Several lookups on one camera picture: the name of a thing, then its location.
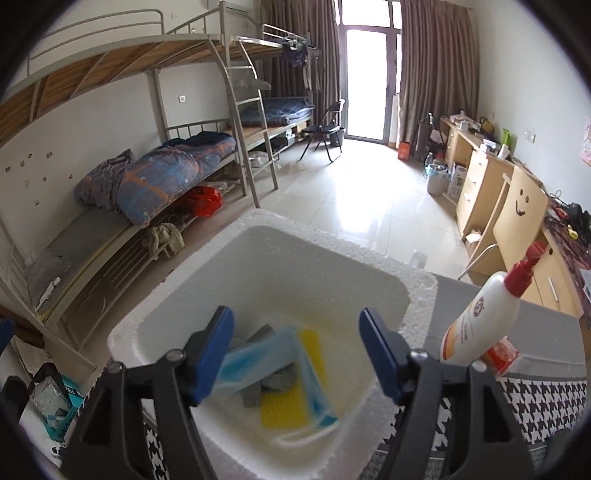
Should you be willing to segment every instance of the bed ladder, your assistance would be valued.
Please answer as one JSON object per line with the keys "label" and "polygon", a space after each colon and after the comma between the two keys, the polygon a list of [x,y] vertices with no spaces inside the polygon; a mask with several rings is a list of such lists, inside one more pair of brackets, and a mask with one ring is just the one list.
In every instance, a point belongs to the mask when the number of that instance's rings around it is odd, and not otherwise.
{"label": "bed ladder", "polygon": [[[246,180],[250,185],[252,198],[255,203],[256,208],[261,208],[261,204],[258,199],[258,195],[256,193],[255,187],[255,176],[265,170],[267,167],[271,168],[271,177],[273,179],[273,186],[274,190],[279,189],[279,185],[277,183],[277,171],[275,169],[275,160],[273,156],[273,150],[271,147],[271,140],[269,139],[269,130],[267,126],[267,117],[265,116],[265,107],[262,102],[262,95],[261,90],[265,89],[268,90],[271,86],[262,80],[258,79],[256,74],[255,67],[252,63],[251,58],[246,51],[246,48],[242,44],[242,41],[238,41],[238,46],[240,48],[240,53],[243,58],[243,61],[247,64],[245,66],[234,66],[230,60],[230,42],[231,39],[227,35],[221,35],[220,38],[222,39],[222,46],[223,46],[223,59],[220,56],[217,48],[213,45],[211,40],[207,41],[207,45],[209,50],[212,54],[213,59],[217,63],[218,68],[222,72],[222,76],[224,78],[224,83],[226,85],[226,94],[228,96],[228,107],[230,110],[230,119],[232,121],[232,132],[234,134],[234,138],[237,139],[238,145],[237,150],[240,150],[240,154],[242,157],[242,168],[246,170]],[[232,79],[233,72],[250,72],[250,76],[244,77],[238,82]],[[256,96],[252,98],[248,98],[246,100],[236,100],[236,89],[256,89]],[[238,107],[241,105],[246,105],[248,103],[256,103],[259,110],[259,117],[261,119],[261,130],[258,132],[259,134],[262,133],[264,140],[265,140],[265,148],[267,150],[267,162],[260,168],[257,168],[256,171],[253,171],[251,168],[251,163],[248,160],[248,150],[246,148],[246,142],[244,139],[244,130],[242,128],[242,120],[240,117],[240,110]]]}

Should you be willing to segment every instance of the red plastic bag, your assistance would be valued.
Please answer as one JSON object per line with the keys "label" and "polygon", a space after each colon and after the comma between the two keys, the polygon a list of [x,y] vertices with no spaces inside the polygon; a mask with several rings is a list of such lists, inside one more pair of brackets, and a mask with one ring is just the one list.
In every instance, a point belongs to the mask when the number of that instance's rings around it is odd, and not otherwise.
{"label": "red plastic bag", "polygon": [[195,187],[178,204],[196,217],[211,217],[222,206],[222,195],[213,187]]}

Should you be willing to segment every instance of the houndstooth fabric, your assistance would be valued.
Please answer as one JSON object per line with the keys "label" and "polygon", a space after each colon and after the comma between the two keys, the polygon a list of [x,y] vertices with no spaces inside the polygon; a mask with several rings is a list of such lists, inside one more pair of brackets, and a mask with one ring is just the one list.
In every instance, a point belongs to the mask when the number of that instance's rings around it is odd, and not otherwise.
{"label": "houndstooth fabric", "polygon": [[152,469],[154,471],[154,478],[156,480],[170,480],[168,476],[168,468],[164,463],[164,452],[162,451],[162,443],[158,439],[156,431],[144,424],[146,433],[146,443],[148,444],[148,453],[150,454],[150,460],[152,461]]}
{"label": "houndstooth fabric", "polygon": [[[511,406],[523,437],[530,445],[545,442],[554,432],[572,428],[582,415],[587,398],[586,380],[534,380],[501,377],[498,379],[507,402]],[[446,427],[452,419],[450,401],[441,399],[432,452],[447,450]],[[404,418],[404,407],[396,407],[387,444],[399,431]]]}
{"label": "houndstooth fabric", "polygon": [[587,381],[499,379],[525,440],[536,445],[554,432],[572,428],[583,413]]}
{"label": "houndstooth fabric", "polygon": [[[534,465],[539,467],[545,451],[541,445],[557,430],[573,427],[582,415],[586,404],[587,381],[549,381],[514,377],[502,377],[498,380],[522,428],[525,440],[531,445],[530,453]],[[385,445],[372,457],[359,480],[373,480],[377,477],[387,455],[387,449],[397,431],[400,430],[404,410],[404,407],[396,406],[390,437],[384,440]],[[429,468],[433,471],[432,475],[427,472],[426,478],[439,477],[441,457],[448,447],[446,430],[451,419],[451,402],[447,398],[442,398],[431,447],[433,458],[429,463]],[[144,429],[155,479],[170,480],[164,462],[162,444],[155,427],[144,423]]]}

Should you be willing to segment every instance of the red pump cap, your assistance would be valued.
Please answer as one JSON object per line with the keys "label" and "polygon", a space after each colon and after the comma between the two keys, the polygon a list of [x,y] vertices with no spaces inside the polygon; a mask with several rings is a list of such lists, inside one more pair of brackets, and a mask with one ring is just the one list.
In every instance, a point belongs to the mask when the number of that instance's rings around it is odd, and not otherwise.
{"label": "red pump cap", "polygon": [[505,277],[505,288],[514,297],[521,297],[531,285],[534,276],[534,267],[546,252],[546,247],[540,242],[534,242],[525,253],[526,260],[513,265],[511,271]]}

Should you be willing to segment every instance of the storage box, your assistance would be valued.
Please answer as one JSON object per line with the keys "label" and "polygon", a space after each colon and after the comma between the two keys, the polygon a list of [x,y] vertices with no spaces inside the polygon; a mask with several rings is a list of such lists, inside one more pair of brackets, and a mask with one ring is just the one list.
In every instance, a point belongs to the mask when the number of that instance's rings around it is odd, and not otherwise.
{"label": "storage box", "polygon": [[220,480],[355,480],[382,442],[395,407],[376,381],[358,317],[376,307],[411,348],[421,347],[433,314],[431,274],[264,210],[252,211],[191,255],[109,335],[113,357],[128,367],[182,348],[218,305],[235,314],[235,335],[259,327],[318,332],[325,393],[337,430],[307,447],[281,449],[257,409],[240,395],[208,398],[192,409]]}
{"label": "storage box", "polygon": [[458,163],[453,164],[452,177],[450,179],[449,188],[447,189],[447,196],[454,202],[460,199],[462,187],[466,180],[468,169]]}

